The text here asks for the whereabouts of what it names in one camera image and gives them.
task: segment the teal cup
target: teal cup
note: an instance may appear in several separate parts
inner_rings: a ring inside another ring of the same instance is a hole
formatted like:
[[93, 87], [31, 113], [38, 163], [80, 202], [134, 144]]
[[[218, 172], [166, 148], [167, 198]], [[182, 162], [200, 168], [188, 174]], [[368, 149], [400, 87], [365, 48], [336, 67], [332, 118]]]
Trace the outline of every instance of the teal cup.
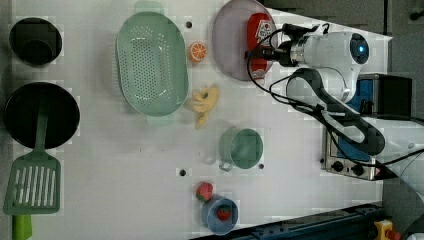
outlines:
[[262, 157], [262, 138], [252, 129], [230, 128], [221, 136], [219, 153], [221, 170], [229, 172], [234, 166], [249, 169]]

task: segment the orange slice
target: orange slice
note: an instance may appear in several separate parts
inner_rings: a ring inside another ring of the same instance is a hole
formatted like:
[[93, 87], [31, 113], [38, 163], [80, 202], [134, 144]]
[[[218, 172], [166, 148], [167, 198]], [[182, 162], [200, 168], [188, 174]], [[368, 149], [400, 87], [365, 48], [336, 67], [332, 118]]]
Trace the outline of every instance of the orange slice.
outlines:
[[189, 58], [192, 62], [201, 62], [206, 57], [206, 46], [201, 42], [192, 43], [189, 49]]

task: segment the red bottle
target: red bottle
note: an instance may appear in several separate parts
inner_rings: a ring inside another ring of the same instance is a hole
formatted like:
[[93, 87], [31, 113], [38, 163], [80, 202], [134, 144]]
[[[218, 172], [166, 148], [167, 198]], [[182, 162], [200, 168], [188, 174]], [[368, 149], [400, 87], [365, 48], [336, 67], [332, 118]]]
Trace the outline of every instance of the red bottle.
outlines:
[[[265, 13], [255, 13], [250, 16], [247, 23], [247, 48], [253, 50], [256, 45], [272, 33], [271, 19]], [[268, 40], [261, 44], [263, 47], [269, 47]], [[267, 61], [265, 59], [252, 59], [251, 74], [254, 80], [265, 79]]]

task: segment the green colander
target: green colander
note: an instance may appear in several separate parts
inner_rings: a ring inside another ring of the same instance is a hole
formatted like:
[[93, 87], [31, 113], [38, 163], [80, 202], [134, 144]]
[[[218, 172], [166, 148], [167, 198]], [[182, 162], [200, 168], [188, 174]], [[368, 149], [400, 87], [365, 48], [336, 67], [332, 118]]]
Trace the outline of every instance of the green colander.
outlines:
[[121, 89], [135, 110], [168, 116], [187, 97], [184, 39], [159, 3], [139, 1], [135, 11], [116, 40]]

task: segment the toy banana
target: toy banana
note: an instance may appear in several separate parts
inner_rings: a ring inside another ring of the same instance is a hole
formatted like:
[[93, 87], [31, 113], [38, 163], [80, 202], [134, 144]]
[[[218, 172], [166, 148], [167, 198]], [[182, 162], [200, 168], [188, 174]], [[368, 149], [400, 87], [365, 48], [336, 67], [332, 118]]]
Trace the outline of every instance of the toy banana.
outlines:
[[209, 112], [215, 107], [219, 97], [219, 90], [216, 86], [204, 87], [200, 92], [193, 92], [193, 110], [200, 114], [196, 123], [196, 129], [202, 127], [208, 119]]

